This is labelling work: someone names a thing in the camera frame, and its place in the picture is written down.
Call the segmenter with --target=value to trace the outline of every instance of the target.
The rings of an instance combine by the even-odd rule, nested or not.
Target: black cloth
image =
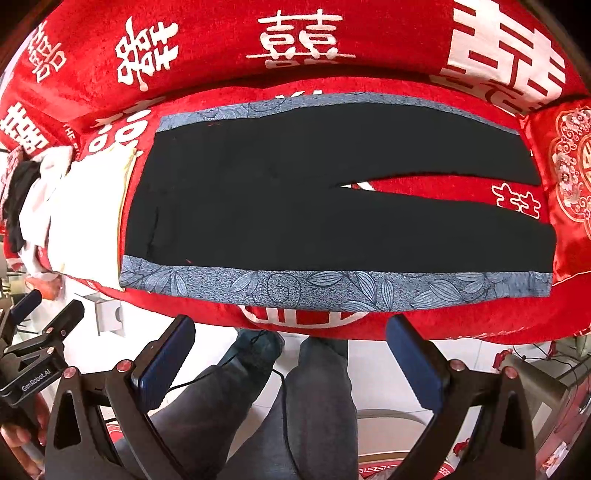
[[[374,103],[159,132],[125,253],[246,270],[552,272],[553,228],[496,206],[340,187],[417,173],[538,184],[516,135]]]
[[[12,174],[8,197],[4,203],[4,218],[8,231],[8,244],[12,253],[17,254],[24,247],[19,215],[22,206],[31,189],[31,185],[41,177],[39,169],[41,164],[33,160],[25,160],[17,165]]]

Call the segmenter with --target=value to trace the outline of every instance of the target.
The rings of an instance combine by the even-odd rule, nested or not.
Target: person's leg
[[[212,480],[224,466],[234,435],[269,380],[282,348],[277,333],[240,330],[218,365],[203,371],[201,380],[151,417],[190,478]],[[132,473],[144,478],[126,441],[117,442],[116,448],[135,467]]]
[[[347,364],[346,340],[308,338],[299,366],[285,379],[287,433],[301,478],[285,445],[281,390],[261,427],[217,480],[357,480],[357,411]]]

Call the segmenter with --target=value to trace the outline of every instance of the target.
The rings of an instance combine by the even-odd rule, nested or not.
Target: red bedspread
[[[519,129],[517,119],[499,107],[527,113],[561,96],[585,93],[564,53],[515,0],[288,5],[66,0],[42,31],[33,36],[0,99],[0,140],[9,147],[25,143],[32,153],[70,142],[79,157],[115,141],[136,143],[144,153],[124,206],[121,253],[131,199],[163,115],[281,96],[371,91],[445,103]],[[428,132],[425,138],[417,148],[437,154],[427,151]],[[541,188],[429,176],[354,187],[517,209],[513,198],[521,200],[523,214],[548,221]],[[352,233],[371,235],[371,227],[343,230]],[[408,316],[427,338],[477,336],[506,343],[558,338],[591,323],[580,308],[589,282],[579,275],[553,287],[548,299],[499,299]],[[239,307],[87,283],[142,308],[216,325],[258,322],[288,331],[313,329],[315,335],[382,339],[390,316]]]

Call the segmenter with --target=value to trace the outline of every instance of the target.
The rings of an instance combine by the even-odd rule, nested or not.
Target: blue gripper pad
[[[421,338],[404,315],[390,318],[386,340],[418,402],[437,414],[450,380],[445,357],[434,344]]]
[[[183,365],[193,344],[195,343],[195,324],[191,318],[183,315],[175,319],[173,324],[160,337],[160,340],[149,343],[139,355],[150,353],[150,349],[158,348],[164,340],[153,359],[145,367],[144,372],[137,382],[138,408],[143,413],[158,408],[164,396],[172,385],[179,369]]]
[[[23,297],[10,310],[12,324],[18,325],[25,320],[41,304],[41,299],[41,292],[39,290],[32,290],[27,296]]]

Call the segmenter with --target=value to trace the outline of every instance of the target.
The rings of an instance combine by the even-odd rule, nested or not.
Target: red pillow
[[[591,99],[521,121],[556,230],[554,282],[591,271]]]

